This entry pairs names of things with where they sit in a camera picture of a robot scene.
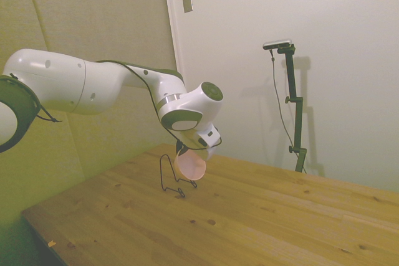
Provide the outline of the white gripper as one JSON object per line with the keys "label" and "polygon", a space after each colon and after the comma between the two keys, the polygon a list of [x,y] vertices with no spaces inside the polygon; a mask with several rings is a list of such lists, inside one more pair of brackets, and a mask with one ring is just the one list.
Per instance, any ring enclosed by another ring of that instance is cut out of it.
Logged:
{"label": "white gripper", "polygon": [[[184,147],[185,147],[185,146],[184,146],[184,144],[183,144],[181,141],[177,141],[177,142],[176,142],[176,154],[178,154],[179,151],[182,150]],[[205,150],[206,158],[212,157],[212,155],[214,155],[214,153],[216,152],[216,150],[217,150],[217,147],[216,147],[216,146],[206,149],[206,150]]]}

